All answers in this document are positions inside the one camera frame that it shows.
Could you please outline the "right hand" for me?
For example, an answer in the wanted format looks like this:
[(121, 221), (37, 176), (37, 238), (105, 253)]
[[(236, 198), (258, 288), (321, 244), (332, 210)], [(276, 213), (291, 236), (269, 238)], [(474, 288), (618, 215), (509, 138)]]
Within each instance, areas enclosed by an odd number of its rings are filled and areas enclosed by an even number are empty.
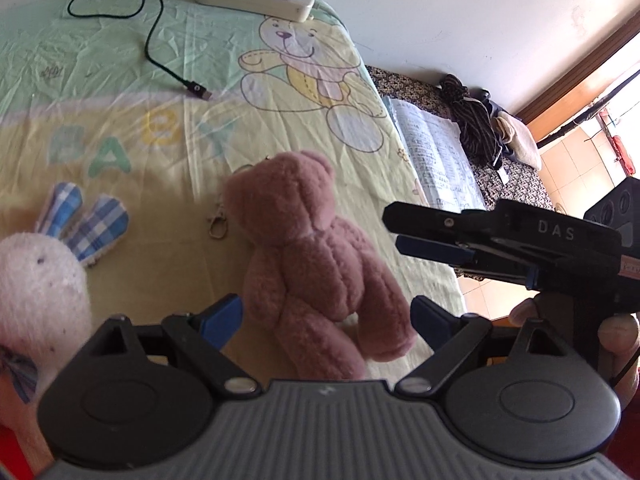
[[(540, 309), (547, 304), (551, 307), (565, 308), (572, 304), (572, 298), (555, 292), (541, 292), (517, 304), (509, 313), (509, 322), (521, 326), (528, 318), (540, 315)], [(612, 356), (612, 373), (620, 374), (639, 349), (639, 322), (634, 314), (616, 314), (600, 324), (598, 337), (601, 351)], [(623, 410), (632, 401), (639, 387), (638, 364), (639, 359), (635, 359), (634, 364), (613, 387)]]

